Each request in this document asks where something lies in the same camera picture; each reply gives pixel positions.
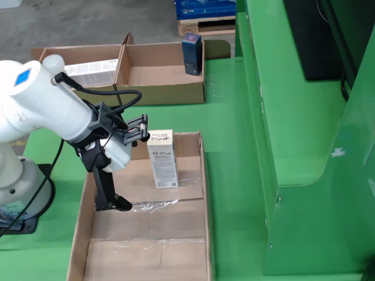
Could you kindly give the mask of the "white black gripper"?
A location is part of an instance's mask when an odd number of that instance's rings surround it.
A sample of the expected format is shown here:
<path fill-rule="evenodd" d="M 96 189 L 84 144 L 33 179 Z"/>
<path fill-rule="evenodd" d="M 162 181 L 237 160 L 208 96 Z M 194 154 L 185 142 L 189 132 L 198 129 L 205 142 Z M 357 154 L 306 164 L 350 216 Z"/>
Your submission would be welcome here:
<path fill-rule="evenodd" d="M 95 210 L 129 211 L 132 204 L 115 192 L 113 172 L 124 169 L 131 159 L 131 145 L 123 145 L 113 136 L 105 139 L 70 141 L 85 169 L 93 172 L 96 183 Z"/>

